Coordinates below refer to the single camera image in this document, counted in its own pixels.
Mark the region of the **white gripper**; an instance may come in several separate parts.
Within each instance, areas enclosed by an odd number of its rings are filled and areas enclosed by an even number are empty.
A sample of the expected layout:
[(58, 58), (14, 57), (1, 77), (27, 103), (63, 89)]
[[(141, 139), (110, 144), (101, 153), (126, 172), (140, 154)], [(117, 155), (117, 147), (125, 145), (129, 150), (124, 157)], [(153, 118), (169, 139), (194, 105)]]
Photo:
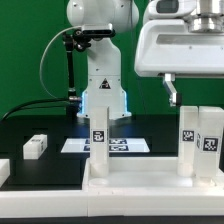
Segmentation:
[(181, 19), (148, 21), (140, 31), (134, 69), (140, 77), (164, 74), (169, 104), (180, 106), (182, 95), (173, 84), (175, 75), (224, 78), (224, 34), (191, 33)]

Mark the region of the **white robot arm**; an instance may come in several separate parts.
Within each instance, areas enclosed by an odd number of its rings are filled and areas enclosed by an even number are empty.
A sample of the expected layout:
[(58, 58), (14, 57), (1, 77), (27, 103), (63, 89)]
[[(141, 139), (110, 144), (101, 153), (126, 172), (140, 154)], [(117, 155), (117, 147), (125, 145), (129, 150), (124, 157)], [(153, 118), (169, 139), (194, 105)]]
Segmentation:
[[(69, 0), (72, 48), (87, 53), (88, 85), (80, 117), (98, 106), (109, 117), (131, 115), (121, 87), (121, 53), (111, 38), (140, 16), (134, 0)], [(224, 0), (149, 0), (134, 61), (141, 77), (162, 77), (172, 106), (181, 104), (177, 77), (224, 78)]]

